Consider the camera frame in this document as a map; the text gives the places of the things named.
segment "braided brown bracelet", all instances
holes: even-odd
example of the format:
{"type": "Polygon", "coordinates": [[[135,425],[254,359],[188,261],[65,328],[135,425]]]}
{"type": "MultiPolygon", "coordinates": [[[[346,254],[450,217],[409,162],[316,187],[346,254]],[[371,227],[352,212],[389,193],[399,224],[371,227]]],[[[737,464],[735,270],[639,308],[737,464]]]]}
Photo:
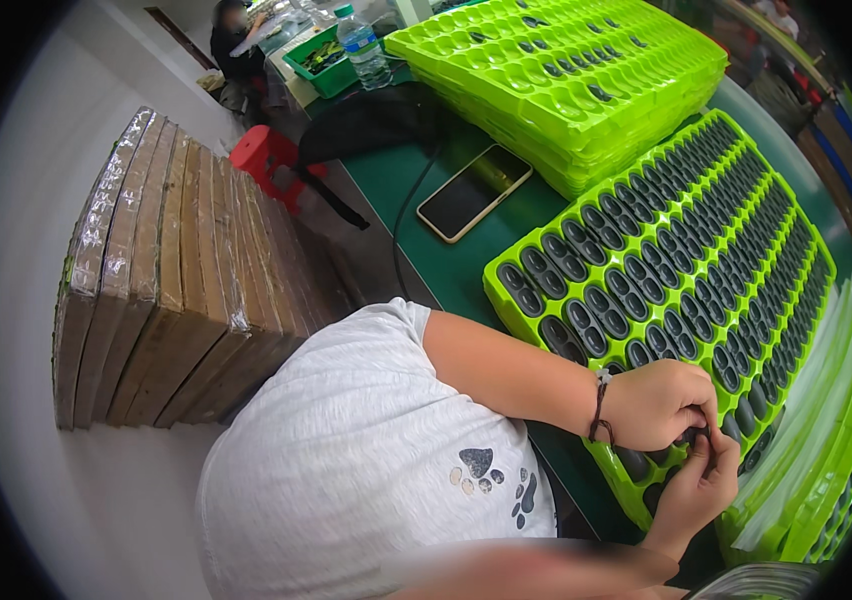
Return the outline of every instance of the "braided brown bracelet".
{"type": "Polygon", "coordinates": [[[608,368],[600,368],[596,371],[596,377],[599,378],[600,387],[596,390],[596,415],[593,417],[593,424],[589,426],[589,441],[596,441],[596,430],[599,426],[603,426],[609,434],[609,445],[615,446],[616,441],[612,436],[612,426],[609,421],[600,418],[600,410],[602,409],[602,399],[605,397],[606,386],[612,381],[612,375],[609,374],[608,368]]]}

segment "black paw print graphic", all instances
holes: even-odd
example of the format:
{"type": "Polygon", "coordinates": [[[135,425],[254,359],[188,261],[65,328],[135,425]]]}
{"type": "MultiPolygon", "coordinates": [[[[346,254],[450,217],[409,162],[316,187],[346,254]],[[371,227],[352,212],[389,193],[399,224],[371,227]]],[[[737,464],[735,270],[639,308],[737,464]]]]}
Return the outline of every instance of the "black paw print graphic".
{"type": "Polygon", "coordinates": [[[479,486],[480,492],[483,494],[489,494],[492,491],[492,484],[494,482],[499,485],[505,481],[502,471],[497,468],[489,470],[492,466],[491,448],[467,448],[466,450],[459,450],[459,460],[466,465],[468,476],[463,477],[462,468],[456,466],[449,473],[449,483],[462,487],[462,492],[467,496],[473,495],[476,491],[476,486],[479,486]],[[484,477],[486,472],[489,472],[488,478],[484,477]]]}
{"type": "Polygon", "coordinates": [[[532,512],[532,507],[535,505],[532,497],[536,494],[536,474],[529,473],[522,467],[519,469],[519,481],[522,482],[516,487],[516,499],[519,502],[516,502],[516,506],[512,507],[512,515],[516,517],[516,529],[522,529],[526,526],[526,517],[519,511],[528,515],[532,512]],[[524,486],[523,484],[526,483],[527,477],[529,483],[524,486]]]}

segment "phone screen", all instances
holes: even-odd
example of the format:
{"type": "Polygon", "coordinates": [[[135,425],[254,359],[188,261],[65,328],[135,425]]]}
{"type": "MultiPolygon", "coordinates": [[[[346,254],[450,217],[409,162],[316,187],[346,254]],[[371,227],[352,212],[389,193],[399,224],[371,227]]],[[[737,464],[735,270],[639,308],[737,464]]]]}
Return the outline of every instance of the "phone screen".
{"type": "Polygon", "coordinates": [[[492,146],[422,204],[419,213],[446,237],[456,237],[529,169],[511,151],[492,146]]]}

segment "person in black clothing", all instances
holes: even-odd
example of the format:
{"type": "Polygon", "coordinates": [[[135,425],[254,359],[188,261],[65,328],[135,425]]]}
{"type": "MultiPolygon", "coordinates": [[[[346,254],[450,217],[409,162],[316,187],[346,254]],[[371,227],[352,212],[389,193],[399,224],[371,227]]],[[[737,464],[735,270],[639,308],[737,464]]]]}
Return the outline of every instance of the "person in black clothing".
{"type": "Polygon", "coordinates": [[[270,85],[270,80],[275,79],[276,75],[271,69],[266,69],[265,54],[255,44],[238,56],[230,55],[242,42],[249,40],[259,31],[265,15],[260,13],[253,21],[252,27],[249,26],[248,18],[242,0],[221,0],[216,4],[210,49],[223,77],[242,87],[249,99],[247,111],[252,111],[253,120],[265,123],[267,118],[263,104],[270,107],[279,104],[269,98],[270,95],[275,95],[270,94],[270,89],[278,90],[275,85],[270,85]]]}

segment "blue bottle label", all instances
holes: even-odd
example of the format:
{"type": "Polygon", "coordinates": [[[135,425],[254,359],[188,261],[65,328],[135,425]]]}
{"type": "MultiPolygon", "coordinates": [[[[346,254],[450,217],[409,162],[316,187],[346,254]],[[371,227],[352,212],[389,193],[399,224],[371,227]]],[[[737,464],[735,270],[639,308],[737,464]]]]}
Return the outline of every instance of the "blue bottle label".
{"type": "Polygon", "coordinates": [[[361,39],[353,44],[346,44],[342,46],[342,49],[348,52],[349,54],[362,54],[363,52],[367,52],[370,48],[374,46],[376,43],[376,34],[370,33],[369,37],[366,39],[361,39]]]}

